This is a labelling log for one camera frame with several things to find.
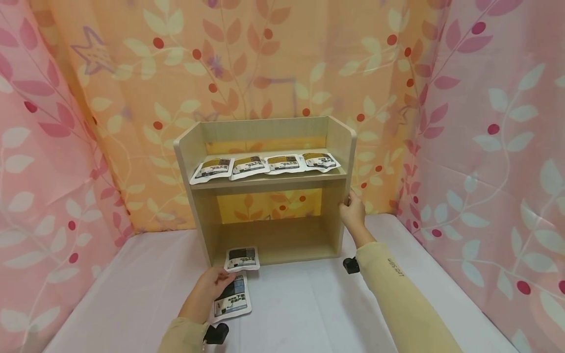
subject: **orange curtain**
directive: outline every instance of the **orange curtain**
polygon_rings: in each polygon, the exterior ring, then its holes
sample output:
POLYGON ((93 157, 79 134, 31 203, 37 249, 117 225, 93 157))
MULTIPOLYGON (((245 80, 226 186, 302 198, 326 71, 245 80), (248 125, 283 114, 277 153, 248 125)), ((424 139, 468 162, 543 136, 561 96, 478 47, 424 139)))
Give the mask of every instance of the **orange curtain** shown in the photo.
MULTIPOLYGON (((435 43, 420 27, 441 12, 419 1, 36 2, 137 230, 194 226, 172 141, 196 121, 333 115, 359 134, 353 188, 367 211, 394 210, 414 69, 435 43)), ((226 221, 319 203, 316 190, 220 200, 226 221)))

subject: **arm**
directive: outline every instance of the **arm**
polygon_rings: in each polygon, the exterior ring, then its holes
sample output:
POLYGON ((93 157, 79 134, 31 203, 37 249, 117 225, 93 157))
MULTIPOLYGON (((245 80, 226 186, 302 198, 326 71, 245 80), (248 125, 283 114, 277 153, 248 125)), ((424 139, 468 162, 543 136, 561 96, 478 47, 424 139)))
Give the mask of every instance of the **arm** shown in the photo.
POLYGON ((340 214, 357 247, 357 262, 399 353, 457 353, 459 345, 440 316, 402 272, 386 245, 377 243, 365 228, 365 206, 350 193, 340 214))
POLYGON ((179 316, 169 325, 158 353, 200 353, 208 329, 208 315, 224 289, 233 282, 235 273, 212 267, 204 272, 181 307, 179 316))

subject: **forearm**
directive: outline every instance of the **forearm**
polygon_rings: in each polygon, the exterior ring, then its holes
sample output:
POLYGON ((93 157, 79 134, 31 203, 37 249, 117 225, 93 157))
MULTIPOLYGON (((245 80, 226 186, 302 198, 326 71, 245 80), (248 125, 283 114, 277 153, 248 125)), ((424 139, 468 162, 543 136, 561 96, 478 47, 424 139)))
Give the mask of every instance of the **forearm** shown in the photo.
POLYGON ((208 324, 177 317, 169 325, 157 353, 201 353, 208 324))
POLYGON ((158 353, 202 352, 212 304, 208 293, 193 290, 165 332, 158 353))
POLYGON ((399 353, 461 352, 440 316, 384 244, 366 242, 357 251, 357 261, 399 353))
POLYGON ((364 224, 351 225, 347 227, 347 230, 351 234, 353 241, 355 242, 355 247, 360 248, 365 244, 375 242, 373 234, 365 227, 364 224))
POLYGON ((182 305, 179 317, 186 317, 197 324, 204 324, 208 321, 213 303, 214 300, 209 294, 193 291, 182 305))

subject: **pink curtain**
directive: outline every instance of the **pink curtain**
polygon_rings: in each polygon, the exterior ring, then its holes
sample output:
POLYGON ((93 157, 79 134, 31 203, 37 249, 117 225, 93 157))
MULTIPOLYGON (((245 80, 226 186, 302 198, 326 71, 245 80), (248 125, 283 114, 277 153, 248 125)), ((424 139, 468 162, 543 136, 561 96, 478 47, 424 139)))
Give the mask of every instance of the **pink curtain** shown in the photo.
POLYGON ((565 347, 564 15, 454 1, 406 141, 399 218, 520 352, 565 347))
POLYGON ((40 352, 132 232, 26 2, 0 1, 0 351, 40 352))

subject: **wooden shelf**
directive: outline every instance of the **wooden shelf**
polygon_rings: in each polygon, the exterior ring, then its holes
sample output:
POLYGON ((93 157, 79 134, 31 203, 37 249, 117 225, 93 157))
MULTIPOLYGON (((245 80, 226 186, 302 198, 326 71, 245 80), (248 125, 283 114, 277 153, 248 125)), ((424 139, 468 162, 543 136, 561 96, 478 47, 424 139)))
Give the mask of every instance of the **wooden shelf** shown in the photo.
POLYGON ((225 252, 238 246, 256 246, 261 265, 338 256, 321 216, 223 224, 219 237, 214 266, 220 267, 225 252))
POLYGON ((331 116, 211 121, 196 123, 185 131, 175 140, 175 154, 208 262, 222 266, 226 250, 242 246, 258 247, 264 265, 339 256, 344 225, 337 205, 349 193, 356 142, 355 131, 331 116), (323 148, 221 155, 208 154, 207 149, 210 143, 241 146, 242 142, 247 145, 257 140, 268 142, 270 147, 281 143, 288 146, 288 139, 299 139, 304 147, 323 148), (329 152, 341 167, 327 173, 262 174, 235 181, 218 178, 202 184, 189 183, 200 163, 213 158, 269 157, 307 151, 329 152), (224 224, 221 218, 218 196, 305 189, 321 189, 320 216, 234 224, 224 224))
MULTIPOLYGON (((320 152, 328 153, 327 149, 307 149, 307 150, 289 150, 289 151, 270 151, 270 152, 247 152, 247 153, 237 153, 237 154, 221 154, 221 155, 209 155, 205 160, 210 160, 214 158, 244 158, 249 156, 259 155, 261 157, 270 157, 276 155, 286 155, 286 154, 303 154, 306 152, 320 152)), ((321 182, 325 180, 337 180, 347 178, 347 172, 342 168, 332 169, 329 172, 321 173, 319 171, 309 171, 302 173, 282 173, 278 175, 265 175, 259 174, 250 176, 247 178, 231 181, 227 178, 212 179, 209 182, 204 182, 202 184, 191 185, 192 190, 204 190, 204 189, 221 189, 221 188, 240 188, 244 186, 264 186, 264 185, 275 185, 275 184, 285 184, 285 183, 298 183, 298 182, 321 182)))

